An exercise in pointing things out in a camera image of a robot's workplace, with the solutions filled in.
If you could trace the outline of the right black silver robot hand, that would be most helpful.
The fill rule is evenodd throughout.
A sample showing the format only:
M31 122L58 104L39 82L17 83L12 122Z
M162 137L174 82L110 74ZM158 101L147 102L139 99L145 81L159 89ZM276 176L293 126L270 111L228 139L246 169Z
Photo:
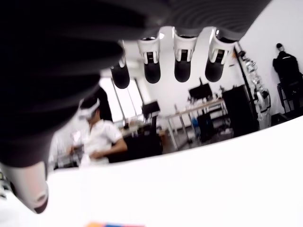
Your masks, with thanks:
M175 78L185 82L201 31L214 27L205 75L211 82L267 0L3 0L0 3L0 168L30 211L48 204L53 134L98 86L122 73L122 41L137 41L145 77L158 82L159 36L174 27Z

